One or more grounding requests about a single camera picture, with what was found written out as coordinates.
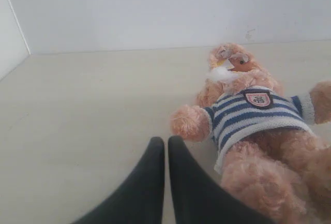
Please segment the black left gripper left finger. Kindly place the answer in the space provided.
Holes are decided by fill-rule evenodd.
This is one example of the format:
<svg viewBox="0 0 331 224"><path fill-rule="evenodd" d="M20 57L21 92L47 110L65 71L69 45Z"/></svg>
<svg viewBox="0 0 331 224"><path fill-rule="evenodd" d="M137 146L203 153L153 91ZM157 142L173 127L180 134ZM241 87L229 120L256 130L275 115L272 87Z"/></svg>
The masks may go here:
<svg viewBox="0 0 331 224"><path fill-rule="evenodd" d="M75 223L162 223L164 164L164 141L153 137L120 186Z"/></svg>

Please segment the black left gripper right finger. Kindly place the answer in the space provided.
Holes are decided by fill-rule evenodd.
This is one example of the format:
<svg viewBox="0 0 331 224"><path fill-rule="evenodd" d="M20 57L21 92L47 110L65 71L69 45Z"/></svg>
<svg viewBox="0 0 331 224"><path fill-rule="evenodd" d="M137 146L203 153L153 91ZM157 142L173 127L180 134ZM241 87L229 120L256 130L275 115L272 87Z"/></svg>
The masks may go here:
<svg viewBox="0 0 331 224"><path fill-rule="evenodd" d="M176 223L269 223L267 217L218 186L199 166L180 136L168 139L168 161Z"/></svg>

